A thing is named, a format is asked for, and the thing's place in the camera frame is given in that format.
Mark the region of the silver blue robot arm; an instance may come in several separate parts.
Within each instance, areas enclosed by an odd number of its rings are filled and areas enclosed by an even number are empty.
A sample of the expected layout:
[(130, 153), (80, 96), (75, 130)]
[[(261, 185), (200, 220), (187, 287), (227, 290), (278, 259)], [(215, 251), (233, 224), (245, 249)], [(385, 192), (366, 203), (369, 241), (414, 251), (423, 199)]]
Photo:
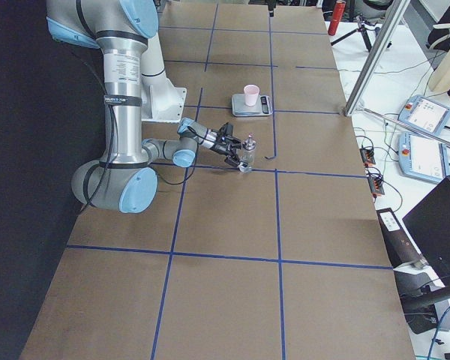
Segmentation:
[(167, 77), (153, 1), (48, 1), (52, 38), (103, 54), (106, 148), (74, 174), (72, 190), (87, 206), (139, 213), (158, 187), (152, 163), (188, 168), (199, 147), (241, 167), (242, 143), (225, 124), (212, 130), (182, 115), (187, 91)]

